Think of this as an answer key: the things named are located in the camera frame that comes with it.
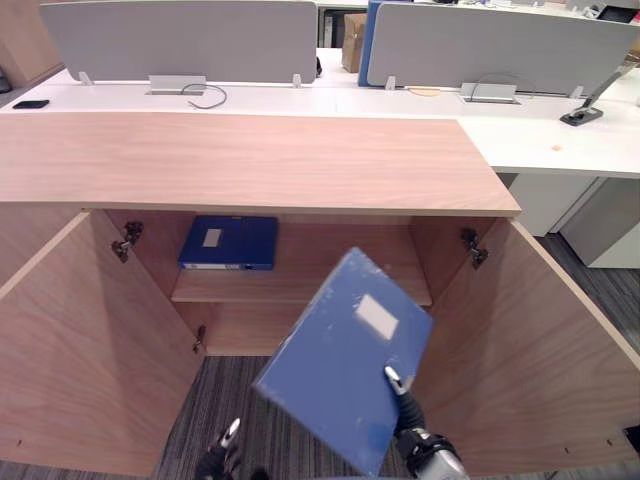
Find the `cardboard box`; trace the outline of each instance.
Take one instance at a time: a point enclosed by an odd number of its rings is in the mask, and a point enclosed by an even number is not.
[[[342,44],[342,66],[347,72],[358,73],[362,40],[367,22],[366,13],[350,13],[344,16],[344,43]]]

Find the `gray desk divider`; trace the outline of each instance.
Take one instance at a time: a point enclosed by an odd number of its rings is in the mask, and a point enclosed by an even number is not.
[[[42,18],[77,80],[205,75],[217,82],[291,83],[316,76],[310,1],[138,0],[54,3]]]
[[[395,76],[398,86],[482,81],[566,95],[580,85],[589,95],[622,63],[638,33],[634,25],[582,18],[384,3],[367,76],[377,86]]]

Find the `open cabinet door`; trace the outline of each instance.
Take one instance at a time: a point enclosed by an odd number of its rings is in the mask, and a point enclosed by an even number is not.
[[[120,233],[83,212],[0,287],[0,458],[149,475],[202,362]]]
[[[640,423],[640,356],[520,224],[496,220],[481,247],[431,309],[427,428],[474,476],[637,459],[622,429]]]

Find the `black cable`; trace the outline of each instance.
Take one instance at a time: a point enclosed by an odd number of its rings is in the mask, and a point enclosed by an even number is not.
[[[200,110],[210,110],[212,108],[219,107],[220,105],[222,105],[224,102],[227,101],[227,92],[225,92],[222,88],[220,88],[220,87],[218,87],[216,85],[207,85],[206,83],[190,83],[189,85],[185,85],[184,87],[182,87],[182,90],[180,90],[180,95],[184,95],[185,90],[187,88],[189,88],[189,87],[212,88],[214,90],[219,91],[223,95],[222,100],[220,100],[218,103],[214,103],[213,105],[209,105],[209,106],[196,105],[192,101],[187,102],[187,103],[189,103],[189,105],[191,105],[194,108],[198,108]]]
[[[527,83],[530,87],[532,88],[531,91],[531,96],[533,97],[536,92],[538,91],[538,89],[536,88],[535,84],[533,82],[530,82],[527,79],[518,77],[517,75],[512,75],[511,73],[487,73],[486,75],[482,75],[477,81],[476,84],[473,86],[473,90],[471,90],[471,96],[469,97],[469,103],[473,102],[473,97],[476,94],[476,90],[478,88],[478,85],[480,85],[480,82],[482,82],[482,80],[486,79],[487,77],[507,77],[507,78],[511,78],[513,80],[515,80],[516,82],[521,82],[524,81],[524,83]]]

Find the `wooden cabinet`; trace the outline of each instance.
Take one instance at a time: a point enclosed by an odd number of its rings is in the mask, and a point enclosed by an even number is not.
[[[640,356],[511,219],[455,122],[12,117],[0,202],[95,210],[0,287],[0,457],[149,474],[198,328],[207,354],[270,355],[357,245],[433,315],[414,391],[472,475],[634,458]],[[277,216],[275,270],[180,272],[195,212]],[[110,245],[132,220],[145,229],[122,264]],[[488,251],[478,268],[464,228]]]
[[[65,225],[0,288],[0,457],[148,475],[202,361],[104,212]]]

